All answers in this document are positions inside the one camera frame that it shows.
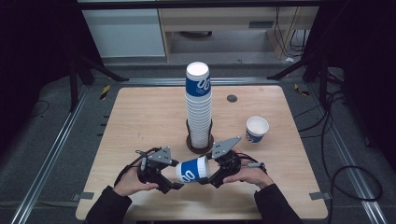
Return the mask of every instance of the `person's hand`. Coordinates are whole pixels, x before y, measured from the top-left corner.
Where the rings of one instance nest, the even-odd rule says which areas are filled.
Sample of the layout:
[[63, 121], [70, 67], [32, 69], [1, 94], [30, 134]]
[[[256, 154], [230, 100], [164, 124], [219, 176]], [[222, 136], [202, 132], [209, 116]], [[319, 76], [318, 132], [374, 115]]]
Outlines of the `person's hand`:
[[[236, 153], [242, 153], [239, 148], [233, 148]], [[242, 159], [241, 170], [236, 175], [230, 175], [223, 179], [223, 183], [233, 183], [235, 181], [245, 181], [249, 184], [257, 185], [260, 189], [264, 189], [269, 185], [274, 184], [274, 181], [260, 168], [247, 167], [248, 163], [252, 161]]]
[[135, 194], [140, 190], [151, 190], [157, 189], [159, 186], [155, 183], [147, 183], [144, 184], [140, 182], [137, 177], [137, 170], [140, 166], [141, 161], [137, 162], [128, 172], [121, 178], [120, 182], [114, 187], [114, 191], [118, 193], [120, 196], [128, 196], [131, 194]]

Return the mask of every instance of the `blue and white paper cup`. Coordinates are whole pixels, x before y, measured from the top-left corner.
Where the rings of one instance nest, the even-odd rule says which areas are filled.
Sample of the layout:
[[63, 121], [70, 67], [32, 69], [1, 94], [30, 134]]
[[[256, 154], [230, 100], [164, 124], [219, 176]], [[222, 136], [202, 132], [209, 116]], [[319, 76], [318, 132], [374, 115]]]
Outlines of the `blue and white paper cup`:
[[207, 157], [183, 161], [176, 166], [176, 172], [177, 179], [182, 183], [193, 183], [200, 178], [209, 177], [210, 171]]
[[251, 117], [247, 120], [247, 140], [258, 144], [270, 128], [267, 120], [261, 117]]
[[209, 67], [205, 63], [190, 63], [186, 71], [186, 98], [203, 102], [211, 97]]

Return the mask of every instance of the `stack of paper cups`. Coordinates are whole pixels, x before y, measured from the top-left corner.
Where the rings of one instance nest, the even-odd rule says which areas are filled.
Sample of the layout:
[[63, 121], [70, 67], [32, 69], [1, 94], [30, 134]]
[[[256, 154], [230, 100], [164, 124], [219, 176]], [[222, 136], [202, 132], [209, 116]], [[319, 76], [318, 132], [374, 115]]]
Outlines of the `stack of paper cups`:
[[208, 147], [212, 120], [212, 91], [209, 68], [205, 63], [191, 63], [186, 72], [187, 120], [191, 145]]

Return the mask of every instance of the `wooden tabletop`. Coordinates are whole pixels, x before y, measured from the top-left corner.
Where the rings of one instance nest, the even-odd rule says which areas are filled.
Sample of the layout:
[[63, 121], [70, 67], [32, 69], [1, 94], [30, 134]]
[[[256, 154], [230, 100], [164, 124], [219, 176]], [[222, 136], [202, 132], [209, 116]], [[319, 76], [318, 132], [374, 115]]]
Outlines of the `wooden tabletop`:
[[[325, 218], [323, 200], [312, 201], [318, 183], [306, 156], [300, 135], [282, 89], [278, 86], [213, 86], [212, 134], [215, 141], [241, 136], [236, 145], [257, 161], [263, 161], [291, 207], [300, 218]], [[235, 103], [227, 96], [237, 96]], [[246, 137], [246, 121], [261, 116], [270, 129], [258, 145]], [[107, 186], [113, 186], [122, 168], [138, 157], [136, 150], [171, 148], [172, 158], [187, 161], [199, 155], [186, 146], [187, 109], [184, 87], [123, 88], [120, 90], [106, 131], [87, 180], [84, 192], [94, 192], [91, 200], [81, 199], [76, 212], [84, 219]], [[209, 161], [211, 173], [219, 167]], [[167, 167], [163, 175], [176, 181], [176, 169]], [[180, 190], [162, 194], [158, 190], [132, 195], [133, 204], [125, 218], [135, 220], [261, 219], [253, 194], [258, 188], [244, 182], [222, 185], [186, 184]]]

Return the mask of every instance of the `black sleeve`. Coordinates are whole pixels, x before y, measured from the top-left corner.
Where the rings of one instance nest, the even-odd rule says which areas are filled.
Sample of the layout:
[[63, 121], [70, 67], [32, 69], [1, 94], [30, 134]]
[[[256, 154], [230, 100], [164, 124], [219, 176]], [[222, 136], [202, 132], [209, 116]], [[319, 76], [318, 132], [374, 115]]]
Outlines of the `black sleeve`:
[[254, 194], [263, 224], [302, 224], [276, 184]]
[[84, 224], [121, 224], [131, 203], [129, 197], [121, 197], [107, 186], [91, 208]]

